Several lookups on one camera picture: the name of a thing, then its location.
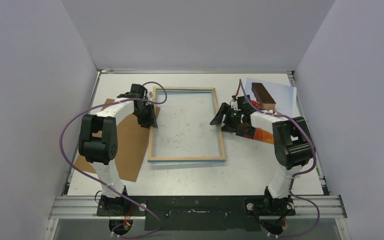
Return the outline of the blue wooden picture frame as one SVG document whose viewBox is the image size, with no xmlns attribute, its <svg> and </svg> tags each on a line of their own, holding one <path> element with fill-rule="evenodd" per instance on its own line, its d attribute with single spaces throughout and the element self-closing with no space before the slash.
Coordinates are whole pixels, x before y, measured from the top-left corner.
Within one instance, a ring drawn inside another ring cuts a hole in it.
<svg viewBox="0 0 384 240">
<path fill-rule="evenodd" d="M 220 126 L 210 125 L 219 105 L 213 87 L 154 87 L 158 127 L 151 127 L 149 163 L 224 162 Z"/>
</svg>

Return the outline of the hot air balloon photo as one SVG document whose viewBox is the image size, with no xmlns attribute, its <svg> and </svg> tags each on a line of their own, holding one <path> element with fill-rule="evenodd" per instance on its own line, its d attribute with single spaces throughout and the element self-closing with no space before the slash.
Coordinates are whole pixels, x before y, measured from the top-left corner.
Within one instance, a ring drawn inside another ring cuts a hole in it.
<svg viewBox="0 0 384 240">
<path fill-rule="evenodd" d="M 300 116 L 295 87 L 254 78 L 247 78 L 242 85 L 243 88 L 238 86 L 233 96 L 249 95 L 252 105 L 263 111 L 275 112 L 289 117 Z M 236 136 L 274 144 L 273 134 L 265 128 L 253 127 L 249 134 L 236 134 Z"/>
</svg>

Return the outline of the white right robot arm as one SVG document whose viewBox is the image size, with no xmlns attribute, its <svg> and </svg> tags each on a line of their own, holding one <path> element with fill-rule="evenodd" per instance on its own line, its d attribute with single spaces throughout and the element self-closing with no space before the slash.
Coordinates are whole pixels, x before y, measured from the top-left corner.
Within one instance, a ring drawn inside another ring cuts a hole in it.
<svg viewBox="0 0 384 240">
<path fill-rule="evenodd" d="M 262 198 L 253 203 L 252 209 L 262 216 L 292 214 L 294 204 L 291 189 L 294 179 L 313 158 L 311 136 L 305 119 L 278 116 L 274 109 L 264 109 L 262 103 L 251 100 L 249 95 L 233 96 L 232 102 L 237 107 L 222 103 L 209 124 L 220 126 L 223 132 L 253 140 L 258 130 L 270 133 L 277 160 L 272 180 Z"/>
</svg>

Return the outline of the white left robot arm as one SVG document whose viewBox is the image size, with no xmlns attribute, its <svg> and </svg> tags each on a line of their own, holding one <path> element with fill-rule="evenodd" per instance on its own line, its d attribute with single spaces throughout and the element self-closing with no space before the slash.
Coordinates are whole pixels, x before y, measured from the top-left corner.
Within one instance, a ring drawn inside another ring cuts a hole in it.
<svg viewBox="0 0 384 240">
<path fill-rule="evenodd" d="M 152 94 L 143 84 L 132 84 L 130 91 L 120 94 L 112 105 L 81 119 L 78 142 L 79 154 L 85 157 L 102 186 L 99 206 L 115 215 L 124 215 L 131 209 L 127 188 L 122 183 L 115 157 L 118 152 L 118 122 L 130 115 L 137 118 L 142 128 L 157 128 Z"/>
</svg>

